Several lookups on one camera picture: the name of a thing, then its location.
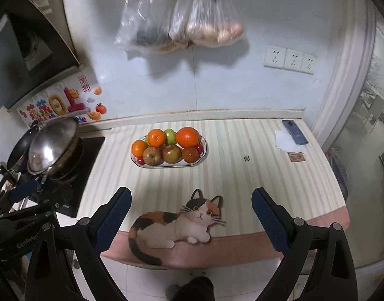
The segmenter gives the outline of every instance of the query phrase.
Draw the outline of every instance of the oval plate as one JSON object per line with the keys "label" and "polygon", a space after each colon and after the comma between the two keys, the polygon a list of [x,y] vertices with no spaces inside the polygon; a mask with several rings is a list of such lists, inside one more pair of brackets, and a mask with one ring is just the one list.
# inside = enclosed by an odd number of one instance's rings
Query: oval plate
{"label": "oval plate", "polygon": [[176,164],[168,164],[166,162],[162,162],[160,165],[157,165],[157,166],[149,166],[147,164],[145,165],[139,165],[136,160],[137,158],[132,155],[132,153],[130,153],[131,155],[131,160],[139,167],[144,167],[144,168],[149,168],[149,169],[155,169],[155,168],[162,168],[162,167],[190,167],[190,166],[194,166],[194,165],[197,165],[199,164],[201,161],[203,161],[203,159],[205,158],[205,155],[207,153],[207,143],[206,143],[206,139],[204,137],[202,137],[202,141],[201,141],[201,144],[203,145],[203,147],[205,148],[205,151],[201,154],[201,156],[199,157],[199,159],[195,162],[195,163],[187,163],[186,161],[184,160],[181,160],[179,161],[178,163]]}

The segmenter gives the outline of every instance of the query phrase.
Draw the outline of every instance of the blue phone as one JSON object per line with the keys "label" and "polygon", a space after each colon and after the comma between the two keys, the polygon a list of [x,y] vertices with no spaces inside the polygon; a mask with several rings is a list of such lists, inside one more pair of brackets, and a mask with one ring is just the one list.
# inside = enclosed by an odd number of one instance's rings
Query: blue phone
{"label": "blue phone", "polygon": [[294,120],[283,120],[282,122],[298,146],[308,144],[304,134],[302,133],[301,129],[298,128]]}

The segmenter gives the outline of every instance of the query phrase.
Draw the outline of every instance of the black induction cooktop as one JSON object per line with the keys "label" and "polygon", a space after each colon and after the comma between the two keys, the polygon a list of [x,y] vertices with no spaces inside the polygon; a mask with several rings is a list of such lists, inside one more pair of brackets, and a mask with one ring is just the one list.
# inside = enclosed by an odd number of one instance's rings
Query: black induction cooktop
{"label": "black induction cooktop", "polygon": [[[55,204],[57,212],[76,218],[83,191],[104,140],[105,137],[82,139],[83,155],[79,164],[71,171],[73,175],[71,175],[69,182],[62,183],[47,178],[46,182],[40,186],[39,191],[33,193],[29,199],[35,203],[49,199]],[[21,178],[27,181],[31,176],[21,175]]]}

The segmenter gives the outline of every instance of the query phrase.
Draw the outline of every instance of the table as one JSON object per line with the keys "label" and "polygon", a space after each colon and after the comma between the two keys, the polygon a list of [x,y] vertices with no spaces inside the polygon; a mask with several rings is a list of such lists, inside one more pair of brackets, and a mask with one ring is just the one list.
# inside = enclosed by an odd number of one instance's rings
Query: table
{"label": "table", "polygon": [[[144,249],[158,256],[166,268],[209,268],[254,262],[280,256],[272,247],[251,207],[253,190],[264,187],[292,217],[310,224],[329,226],[339,222],[344,229],[349,215],[338,182],[315,137],[304,123],[305,162],[291,163],[287,152],[275,146],[275,131],[285,130],[282,119],[233,119],[129,125],[101,131],[106,140],[90,174],[78,218],[91,216],[109,201],[115,191],[127,187],[132,206],[110,249],[102,255],[142,266],[128,246],[133,222],[148,211],[177,213],[199,188],[206,198],[221,195],[225,227],[210,228],[207,244],[177,242],[166,249]],[[133,141],[153,128],[191,126],[205,137],[207,158],[195,167],[143,169],[130,158]]]}

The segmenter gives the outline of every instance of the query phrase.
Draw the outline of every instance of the pink border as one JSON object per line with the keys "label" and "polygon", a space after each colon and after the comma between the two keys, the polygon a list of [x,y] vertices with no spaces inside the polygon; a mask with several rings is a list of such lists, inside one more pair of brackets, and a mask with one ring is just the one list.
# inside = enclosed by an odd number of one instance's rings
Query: pink border
{"label": "pink border", "polygon": [[[345,206],[308,221],[309,224],[323,227],[329,227],[334,222],[340,223],[344,230],[348,228],[350,219]],[[149,249],[142,245],[139,247],[142,251],[161,258],[163,267],[166,268],[234,266],[281,256],[281,253],[274,250],[265,232],[212,238],[209,243],[197,245],[180,241],[170,250]],[[110,249],[101,255],[135,266],[146,266],[130,251],[128,232],[118,231]]]}

